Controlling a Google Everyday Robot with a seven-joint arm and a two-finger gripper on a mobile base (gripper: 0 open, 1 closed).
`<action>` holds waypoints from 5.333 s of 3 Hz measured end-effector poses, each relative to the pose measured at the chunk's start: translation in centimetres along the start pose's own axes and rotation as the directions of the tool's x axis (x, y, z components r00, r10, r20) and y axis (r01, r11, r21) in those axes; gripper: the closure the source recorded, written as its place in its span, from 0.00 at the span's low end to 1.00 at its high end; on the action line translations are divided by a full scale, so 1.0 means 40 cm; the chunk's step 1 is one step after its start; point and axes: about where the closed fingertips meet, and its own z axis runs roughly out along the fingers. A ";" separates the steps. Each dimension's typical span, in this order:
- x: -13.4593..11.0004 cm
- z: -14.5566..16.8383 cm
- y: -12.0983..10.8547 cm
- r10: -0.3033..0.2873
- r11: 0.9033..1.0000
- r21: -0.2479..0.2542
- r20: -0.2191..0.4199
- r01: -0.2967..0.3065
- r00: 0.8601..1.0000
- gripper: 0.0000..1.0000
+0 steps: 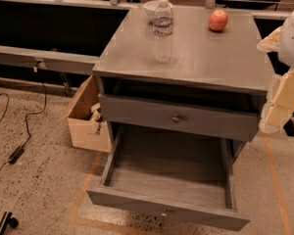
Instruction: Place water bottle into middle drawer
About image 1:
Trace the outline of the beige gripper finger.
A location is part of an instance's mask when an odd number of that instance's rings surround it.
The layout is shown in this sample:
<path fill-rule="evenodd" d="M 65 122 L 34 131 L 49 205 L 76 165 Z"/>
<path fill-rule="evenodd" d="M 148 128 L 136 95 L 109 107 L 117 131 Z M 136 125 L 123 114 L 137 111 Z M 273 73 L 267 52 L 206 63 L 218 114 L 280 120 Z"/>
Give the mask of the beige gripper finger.
<path fill-rule="evenodd" d="M 294 114 L 294 68 L 272 78 L 259 128 L 266 134 L 279 131 Z"/>
<path fill-rule="evenodd" d="M 278 52 L 279 47 L 279 38 L 280 38 L 281 26 L 276 28 L 273 32 L 271 32 L 267 37 L 262 39 L 257 44 L 257 49 L 262 52 Z"/>

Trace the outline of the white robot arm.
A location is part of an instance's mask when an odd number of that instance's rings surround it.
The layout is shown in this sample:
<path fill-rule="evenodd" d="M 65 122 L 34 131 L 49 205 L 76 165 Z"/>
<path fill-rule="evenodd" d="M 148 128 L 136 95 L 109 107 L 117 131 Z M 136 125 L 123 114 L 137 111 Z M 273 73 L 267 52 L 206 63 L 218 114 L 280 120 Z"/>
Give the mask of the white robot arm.
<path fill-rule="evenodd" d="M 259 128 L 267 134 L 279 131 L 294 114 L 294 11 L 282 26 L 261 40 L 257 49 L 276 52 L 278 59 L 289 67 L 284 75 L 275 74 L 263 106 Z"/>

